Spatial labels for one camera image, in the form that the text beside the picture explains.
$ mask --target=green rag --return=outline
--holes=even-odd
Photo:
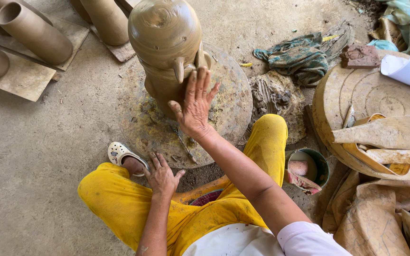
[[[319,81],[328,71],[326,55],[319,50],[322,33],[296,37],[269,50],[254,49],[254,56],[267,61],[271,70],[282,75],[294,75],[308,85]]]

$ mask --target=pink shirt sleeve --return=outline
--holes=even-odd
[[[286,256],[350,256],[317,224],[304,221],[285,226],[276,236]]]

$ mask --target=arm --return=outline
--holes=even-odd
[[[136,256],[164,256],[167,255],[167,217],[170,201],[176,191],[179,179],[185,174],[184,170],[174,176],[162,154],[150,153],[152,163],[150,173],[144,168],[153,195],[142,237]]]
[[[207,93],[210,81],[210,71],[201,67],[198,73],[191,73],[184,108],[177,102],[169,102],[181,130],[210,154],[236,188],[251,202],[275,236],[293,222],[311,222],[268,174],[208,124],[208,108],[219,89],[217,83]]]

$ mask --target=potter's wheel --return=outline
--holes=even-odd
[[[409,55],[378,50],[379,58],[386,54],[409,58]],[[339,143],[332,143],[332,130],[343,128],[350,104],[356,118],[382,113],[386,117],[410,115],[410,86],[402,84],[375,69],[345,69],[340,64],[331,69],[316,88],[312,112],[317,133],[328,150],[350,168],[378,178],[410,180],[410,170],[404,176],[383,174],[348,153]]]
[[[212,58],[211,84],[221,81],[219,92],[211,103],[208,122],[232,145],[243,136],[251,119],[252,95],[248,79],[238,63],[224,50],[204,43]],[[130,60],[128,76],[117,90],[117,120],[126,138],[123,143],[143,159],[153,149],[161,152],[172,168],[196,168],[214,160],[189,136],[180,136],[195,157],[194,163],[171,127],[178,123],[164,116],[156,101],[145,90],[145,71],[137,58]]]

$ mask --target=yellow pants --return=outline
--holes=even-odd
[[[254,124],[243,152],[280,186],[287,137],[288,129],[282,117],[264,115]],[[137,250],[151,205],[151,189],[129,180],[125,168],[104,163],[83,178],[78,194],[119,239]],[[167,223],[168,254],[182,255],[202,236],[233,223],[266,227],[254,207],[231,182],[216,201],[204,206],[172,201]]]

